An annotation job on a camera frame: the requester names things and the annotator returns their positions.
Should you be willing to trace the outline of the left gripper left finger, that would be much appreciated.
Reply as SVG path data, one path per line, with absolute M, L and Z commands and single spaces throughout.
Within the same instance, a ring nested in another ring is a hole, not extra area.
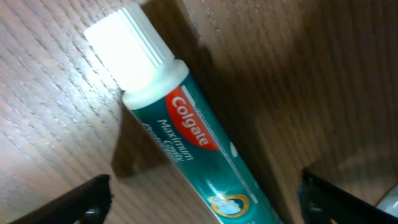
M 10 224 L 103 224 L 110 211 L 110 176 L 100 174 Z

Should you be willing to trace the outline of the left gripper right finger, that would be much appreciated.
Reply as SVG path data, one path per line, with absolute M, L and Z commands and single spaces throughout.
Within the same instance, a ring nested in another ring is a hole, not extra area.
M 305 224 L 397 224 L 397 218 L 304 170 L 298 188 Z

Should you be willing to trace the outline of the green toothpaste tube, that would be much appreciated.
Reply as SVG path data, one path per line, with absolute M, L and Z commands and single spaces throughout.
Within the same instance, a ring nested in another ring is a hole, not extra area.
M 123 91 L 125 107 L 178 167 L 221 223 L 279 223 L 190 70 L 130 4 L 84 35 Z

